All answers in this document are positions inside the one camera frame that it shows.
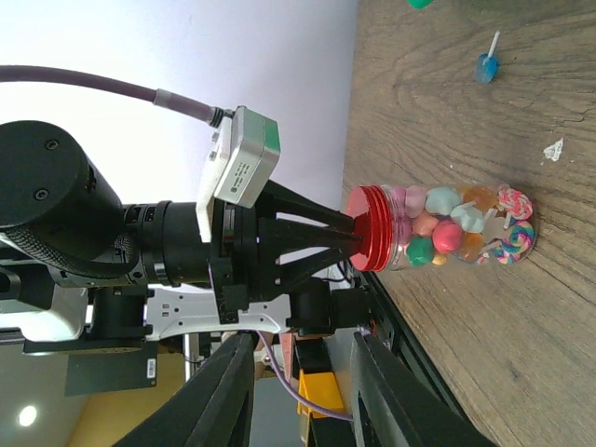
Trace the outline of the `clear plastic jar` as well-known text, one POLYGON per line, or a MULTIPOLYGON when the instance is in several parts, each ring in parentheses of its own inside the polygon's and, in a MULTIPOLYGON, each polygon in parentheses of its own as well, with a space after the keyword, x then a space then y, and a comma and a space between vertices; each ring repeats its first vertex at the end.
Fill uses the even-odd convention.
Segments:
POLYGON ((534 203, 507 184, 384 185, 382 191, 391 229, 384 270, 451 260, 514 264, 535 245, 534 203))

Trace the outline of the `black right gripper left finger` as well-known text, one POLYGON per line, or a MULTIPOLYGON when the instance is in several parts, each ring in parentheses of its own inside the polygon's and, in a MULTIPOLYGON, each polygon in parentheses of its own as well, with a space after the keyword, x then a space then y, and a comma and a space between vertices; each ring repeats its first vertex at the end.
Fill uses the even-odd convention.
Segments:
POLYGON ((227 339, 166 404, 116 445, 247 446, 253 397, 252 338, 237 334, 227 339))

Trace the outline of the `green bin with star candies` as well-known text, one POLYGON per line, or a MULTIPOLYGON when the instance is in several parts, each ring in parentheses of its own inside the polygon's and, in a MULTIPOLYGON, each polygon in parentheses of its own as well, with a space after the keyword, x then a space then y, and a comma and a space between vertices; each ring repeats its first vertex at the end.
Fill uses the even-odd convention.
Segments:
POLYGON ((408 4, 414 9, 423 9, 433 2, 434 0, 408 0, 408 4))

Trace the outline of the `red round lid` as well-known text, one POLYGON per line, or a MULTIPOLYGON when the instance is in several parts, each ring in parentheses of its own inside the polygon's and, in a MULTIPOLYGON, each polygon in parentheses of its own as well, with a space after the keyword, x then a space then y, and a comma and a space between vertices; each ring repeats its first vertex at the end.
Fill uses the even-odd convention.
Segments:
POLYGON ((378 185, 352 190, 346 214, 354 220, 353 234, 361 238, 350 257, 360 272, 381 272, 389 261, 393 242, 393 217, 385 193, 378 185))

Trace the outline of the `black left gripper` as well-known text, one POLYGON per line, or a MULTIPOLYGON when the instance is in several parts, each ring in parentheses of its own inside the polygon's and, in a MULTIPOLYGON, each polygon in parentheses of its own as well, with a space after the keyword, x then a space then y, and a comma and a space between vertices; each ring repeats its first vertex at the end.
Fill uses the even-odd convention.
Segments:
POLYGON ((359 252, 354 220, 291 189, 267 181, 249 209, 217 199, 210 242, 210 282, 222 324, 265 298, 277 298, 359 252), (289 214, 327 226, 262 218, 289 214))

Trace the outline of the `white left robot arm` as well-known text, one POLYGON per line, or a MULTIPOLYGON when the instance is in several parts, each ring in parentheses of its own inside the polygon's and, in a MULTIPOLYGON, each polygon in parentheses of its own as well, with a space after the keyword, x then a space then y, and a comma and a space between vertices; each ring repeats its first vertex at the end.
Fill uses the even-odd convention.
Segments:
POLYGON ((370 301, 322 277, 360 248, 352 218, 274 182, 245 208, 123 205, 65 130, 1 128, 1 315, 27 355, 64 354, 69 396, 153 386, 188 333, 331 335, 370 301))

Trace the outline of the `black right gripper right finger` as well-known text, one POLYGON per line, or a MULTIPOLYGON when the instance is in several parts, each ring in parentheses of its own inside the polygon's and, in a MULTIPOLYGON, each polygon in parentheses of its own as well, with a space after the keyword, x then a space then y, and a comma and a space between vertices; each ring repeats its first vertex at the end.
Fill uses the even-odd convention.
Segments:
POLYGON ((493 446, 436 398, 377 338, 354 334, 353 427, 358 446, 493 446))

